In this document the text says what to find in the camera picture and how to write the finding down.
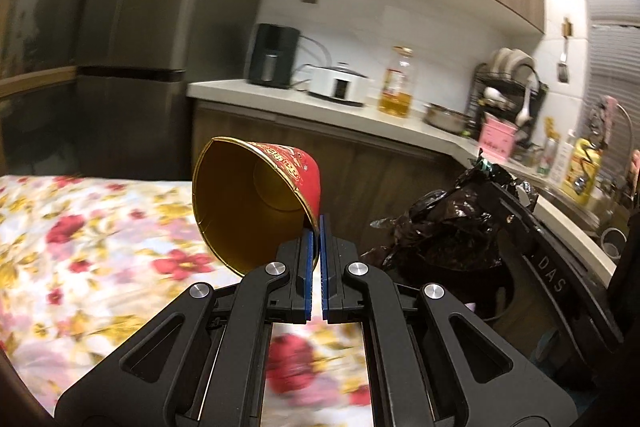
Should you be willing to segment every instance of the black dish rack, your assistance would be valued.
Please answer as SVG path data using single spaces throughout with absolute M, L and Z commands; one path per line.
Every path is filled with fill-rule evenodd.
M 518 130 L 517 135 L 517 144 L 527 148 L 530 144 L 533 130 L 538 123 L 540 108 L 542 108 L 542 104 L 545 102 L 549 86 L 543 84 L 540 81 L 538 72 L 526 64 L 521 65 L 516 70 L 516 77 L 518 77 L 517 72 L 522 68 L 532 71 L 537 80 L 537 85 L 533 86 L 531 89 L 529 103 L 529 114 L 531 118 Z M 499 90 L 504 97 L 511 102 L 511 107 L 497 107 L 484 103 L 483 93 L 487 87 L 494 87 Z M 524 103 L 525 90 L 526 85 L 515 80 L 509 73 L 492 73 L 489 71 L 487 64 L 480 64 L 477 66 L 474 70 L 473 82 L 466 101 L 465 111 L 465 114 L 470 116 L 476 122 L 476 126 L 471 137 L 476 140 L 480 137 L 480 131 L 484 125 L 485 113 L 489 113 L 495 118 L 515 123 L 516 117 Z

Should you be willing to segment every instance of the silver screw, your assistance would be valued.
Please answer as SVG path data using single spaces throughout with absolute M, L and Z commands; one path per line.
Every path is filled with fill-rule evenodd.
M 202 299 L 209 295 L 209 286 L 204 282 L 195 283 L 191 288 L 189 288 L 189 295 L 194 299 Z
M 354 275 L 364 275 L 369 271 L 369 267 L 364 263 L 351 263 L 348 269 Z
M 280 275 L 284 272 L 286 266 L 280 261 L 274 261 L 273 263 L 269 263 L 264 269 L 269 275 Z
M 439 284 L 428 284 L 424 287 L 424 294 L 430 299 L 442 299 L 444 297 L 444 288 Z

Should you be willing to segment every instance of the pink box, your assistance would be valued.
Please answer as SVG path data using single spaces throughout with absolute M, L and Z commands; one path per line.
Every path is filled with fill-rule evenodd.
M 501 122 L 488 114 L 478 140 L 479 146 L 487 154 L 506 162 L 513 152 L 517 130 L 518 128 L 513 124 Z

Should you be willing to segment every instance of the refrigerator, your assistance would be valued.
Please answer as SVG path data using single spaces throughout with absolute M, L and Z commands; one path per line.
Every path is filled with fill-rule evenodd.
M 260 0 L 86 0 L 78 155 L 85 176 L 191 178 L 190 82 L 242 78 Z

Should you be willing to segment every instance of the black trash bag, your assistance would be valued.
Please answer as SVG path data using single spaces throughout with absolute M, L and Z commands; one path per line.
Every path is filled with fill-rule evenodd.
M 417 200 L 402 216 L 371 223 L 389 229 L 392 245 L 373 248 L 361 258 L 396 282 L 420 287 L 435 282 L 458 299 L 475 303 L 483 318 L 496 314 L 496 294 L 513 295 L 513 280 L 500 259 L 493 216 L 478 205 L 478 186 L 494 182 L 530 209 L 537 194 L 528 182 L 482 158 L 449 190 L 434 190 Z

